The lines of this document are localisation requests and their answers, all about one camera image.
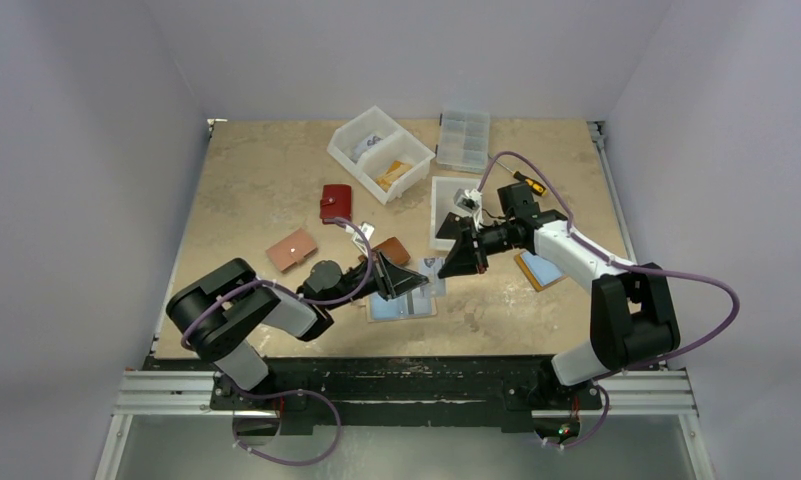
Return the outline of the tan card holder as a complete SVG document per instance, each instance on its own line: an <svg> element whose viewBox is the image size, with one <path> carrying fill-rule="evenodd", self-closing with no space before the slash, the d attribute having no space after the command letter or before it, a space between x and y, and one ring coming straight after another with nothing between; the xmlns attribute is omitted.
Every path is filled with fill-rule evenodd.
<svg viewBox="0 0 801 480"><path fill-rule="evenodd" d="M514 260L536 292L541 292L565 278L565 274L552 262L530 252L519 253Z"/></svg>

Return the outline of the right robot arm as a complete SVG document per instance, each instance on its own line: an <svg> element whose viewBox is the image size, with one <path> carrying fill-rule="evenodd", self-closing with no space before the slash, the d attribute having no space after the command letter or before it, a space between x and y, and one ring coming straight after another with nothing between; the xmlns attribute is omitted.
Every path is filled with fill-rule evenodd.
<svg viewBox="0 0 801 480"><path fill-rule="evenodd" d="M551 262L586 290L589 338L543 366L537 392L545 404L560 407L575 396L577 385L679 347L670 289L658 266L618 262L583 238L561 212L541 210L523 183L499 188L498 197L504 217L484 226L480 192L456 192L454 202L466 214L457 222L456 240L438 276L483 274L489 256L523 249Z"/></svg>

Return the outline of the silver credit card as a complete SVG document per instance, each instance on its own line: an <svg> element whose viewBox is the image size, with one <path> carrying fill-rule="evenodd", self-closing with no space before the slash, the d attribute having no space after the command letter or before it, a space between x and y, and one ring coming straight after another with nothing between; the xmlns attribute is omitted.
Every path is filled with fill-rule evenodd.
<svg viewBox="0 0 801 480"><path fill-rule="evenodd" d="M353 163L357 163L363 154L365 154L368 150L379 144L382 140L383 138L376 132L373 132L367 135L365 138L361 139L351 149L350 153L351 161Z"/></svg>
<svg viewBox="0 0 801 480"><path fill-rule="evenodd" d="M424 257L419 261L419 273L427 277L427 283L418 289L423 298L439 298L447 294L446 280L438 277L443 263L443 257Z"/></svg>

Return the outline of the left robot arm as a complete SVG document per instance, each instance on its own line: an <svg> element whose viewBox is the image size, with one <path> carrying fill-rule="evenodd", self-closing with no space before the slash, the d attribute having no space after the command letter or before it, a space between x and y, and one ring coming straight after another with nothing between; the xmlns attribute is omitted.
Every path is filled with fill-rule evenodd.
<svg viewBox="0 0 801 480"><path fill-rule="evenodd" d="M235 258L176 293L165 313L181 332L184 348L225 375L248 408L260 409L277 389L271 367L247 340L257 327L312 341L333 325L331 310L372 294L394 300L428 282L426 275L376 252L349 269L320 261L289 290L259 278L244 259Z"/></svg>

